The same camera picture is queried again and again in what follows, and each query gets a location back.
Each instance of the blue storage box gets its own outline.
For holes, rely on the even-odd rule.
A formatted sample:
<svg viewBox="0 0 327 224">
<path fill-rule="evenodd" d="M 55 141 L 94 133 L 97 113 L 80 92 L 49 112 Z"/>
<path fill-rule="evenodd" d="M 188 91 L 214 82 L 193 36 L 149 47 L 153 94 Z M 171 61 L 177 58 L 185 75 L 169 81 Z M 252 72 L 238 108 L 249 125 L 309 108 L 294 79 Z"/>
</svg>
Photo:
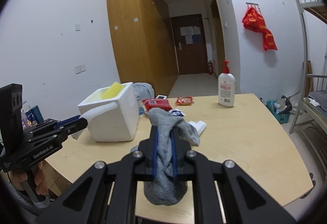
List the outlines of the blue storage box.
<svg viewBox="0 0 327 224">
<path fill-rule="evenodd" d="M 287 113 L 287 114 L 277 114 L 277 113 L 274 112 L 274 103 L 276 103 L 276 102 L 277 102 L 277 100 L 269 100 L 269 101 L 267 101 L 266 107 L 275 116 L 275 118 L 278 120 L 278 122 L 280 124 L 288 123 L 289 116 L 290 116 L 289 113 Z"/>
</svg>

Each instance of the lotion bottle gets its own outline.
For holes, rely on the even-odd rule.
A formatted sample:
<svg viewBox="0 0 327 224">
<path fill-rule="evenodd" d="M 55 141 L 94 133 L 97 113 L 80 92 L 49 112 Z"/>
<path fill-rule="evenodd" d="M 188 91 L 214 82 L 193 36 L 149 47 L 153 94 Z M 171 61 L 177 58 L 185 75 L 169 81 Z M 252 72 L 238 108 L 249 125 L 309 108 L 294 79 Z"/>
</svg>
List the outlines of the lotion bottle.
<svg viewBox="0 0 327 224">
<path fill-rule="evenodd" d="M 224 63 L 223 73 L 218 77 L 218 102 L 223 106 L 232 107 L 235 100 L 235 77 L 229 73 L 229 61 L 225 60 Z"/>
</svg>

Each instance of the wooden table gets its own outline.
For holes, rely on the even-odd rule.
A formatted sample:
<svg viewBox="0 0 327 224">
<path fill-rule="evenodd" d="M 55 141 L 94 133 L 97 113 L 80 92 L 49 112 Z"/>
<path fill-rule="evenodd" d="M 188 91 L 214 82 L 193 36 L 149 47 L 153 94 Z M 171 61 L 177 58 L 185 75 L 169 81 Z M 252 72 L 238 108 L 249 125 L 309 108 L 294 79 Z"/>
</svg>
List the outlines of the wooden table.
<svg viewBox="0 0 327 224">
<path fill-rule="evenodd" d="M 312 188 L 309 173 L 292 141 L 253 94 L 235 96 L 232 108 L 217 103 L 218 96 L 195 97 L 192 106 L 178 107 L 186 121 L 204 121 L 207 128 L 194 147 L 208 159 L 234 160 L 280 205 L 285 206 Z M 175 99 L 169 99 L 174 105 Z M 85 130 L 78 141 L 69 137 L 63 149 L 46 160 L 70 182 L 78 179 L 97 160 L 120 160 L 140 140 L 149 137 L 150 121 L 140 117 L 135 139 L 131 142 L 97 143 Z M 174 206 L 154 206 L 138 183 L 135 214 L 156 221 L 193 224 L 192 183 L 184 198 Z"/>
</svg>

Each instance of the orange snack package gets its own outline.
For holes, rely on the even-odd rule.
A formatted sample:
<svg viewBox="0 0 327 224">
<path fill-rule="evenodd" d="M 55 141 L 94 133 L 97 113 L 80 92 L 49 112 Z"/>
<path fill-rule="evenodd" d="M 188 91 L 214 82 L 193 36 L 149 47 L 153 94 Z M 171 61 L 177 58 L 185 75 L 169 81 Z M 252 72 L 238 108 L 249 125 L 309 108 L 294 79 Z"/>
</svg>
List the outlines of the orange snack package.
<svg viewBox="0 0 327 224">
<path fill-rule="evenodd" d="M 175 105 L 176 106 L 191 106 L 193 104 L 193 98 L 192 97 L 183 97 L 183 98 L 177 98 Z"/>
</svg>

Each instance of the wooden wardrobe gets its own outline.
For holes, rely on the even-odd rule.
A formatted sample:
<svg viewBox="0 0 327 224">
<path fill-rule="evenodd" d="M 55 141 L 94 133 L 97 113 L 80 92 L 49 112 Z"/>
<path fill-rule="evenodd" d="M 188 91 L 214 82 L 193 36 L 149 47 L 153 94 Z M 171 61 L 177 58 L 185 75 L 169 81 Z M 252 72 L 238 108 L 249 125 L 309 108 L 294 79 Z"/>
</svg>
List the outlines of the wooden wardrobe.
<svg viewBox="0 0 327 224">
<path fill-rule="evenodd" d="M 107 0 L 120 81 L 147 82 L 169 95 L 177 76 L 176 55 L 164 0 Z"/>
</svg>

